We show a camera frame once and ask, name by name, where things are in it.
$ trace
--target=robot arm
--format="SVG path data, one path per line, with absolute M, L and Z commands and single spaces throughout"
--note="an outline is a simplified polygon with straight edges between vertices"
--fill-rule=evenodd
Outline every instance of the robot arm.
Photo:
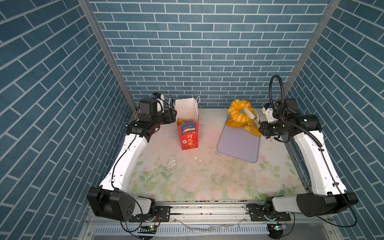
M 164 110 L 164 97 L 158 93 L 154 93 L 154 96 L 140 100 L 138 119 L 127 126 L 123 146 L 111 169 L 99 187 L 91 187 L 87 193 L 87 199 L 96 216 L 123 222 L 128 221 L 132 215 L 141 213 L 144 218 L 153 217 L 156 207 L 154 199 L 134 199 L 127 191 L 136 162 L 156 128 L 176 121 L 174 109 Z
M 271 197 L 266 199 L 266 214 L 277 212 L 303 213 L 307 217 L 334 214 L 358 202 L 353 192 L 348 192 L 339 178 L 324 144 L 321 125 L 315 115 L 301 115 L 295 99 L 285 99 L 281 78 L 282 100 L 271 100 L 263 108 L 267 121 L 261 123 L 259 131 L 269 139 L 276 140 L 281 135 L 293 137 L 303 154 L 312 183 L 312 193 L 298 194 L 295 197 Z

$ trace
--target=paper bag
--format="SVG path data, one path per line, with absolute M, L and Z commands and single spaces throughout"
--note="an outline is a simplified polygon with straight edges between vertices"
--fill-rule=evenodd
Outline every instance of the paper bag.
M 196 100 L 194 98 L 186 98 L 175 101 L 176 119 L 180 118 L 185 122 L 185 124 L 177 126 L 182 150 L 199 146 L 199 102 L 200 96 Z

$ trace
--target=floral tablecloth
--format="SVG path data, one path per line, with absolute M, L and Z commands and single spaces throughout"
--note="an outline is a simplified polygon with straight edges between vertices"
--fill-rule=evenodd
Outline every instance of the floral tablecloth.
M 177 125 L 162 125 L 139 157 L 129 181 L 131 194 L 156 201 L 191 201 L 263 200 L 305 193 L 283 143 L 262 137 L 254 164 L 219 153 L 216 146 L 227 115 L 227 109 L 200 109 L 196 149 L 181 150 Z

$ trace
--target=blue brick wall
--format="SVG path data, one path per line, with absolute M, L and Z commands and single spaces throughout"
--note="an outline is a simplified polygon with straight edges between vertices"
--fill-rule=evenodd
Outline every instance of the blue brick wall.
M 128 104 L 77 0 L 0 1 L 0 239 L 73 239 Z
M 327 3 L 91 0 L 136 103 L 160 90 L 216 108 L 263 106 L 270 77 L 287 79 Z
M 383 12 L 384 1 L 342 0 L 288 93 L 319 117 L 336 170 L 359 197 L 358 225 L 340 228 L 345 239 L 384 233 Z M 335 219 L 353 223 L 350 211 Z

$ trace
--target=white debris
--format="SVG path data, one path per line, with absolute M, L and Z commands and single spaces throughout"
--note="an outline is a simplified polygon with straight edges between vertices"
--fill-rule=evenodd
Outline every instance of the white debris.
M 174 172 L 176 169 L 176 163 L 177 163 L 177 159 L 174 155 L 172 155 L 166 163 L 167 170 L 169 172 Z

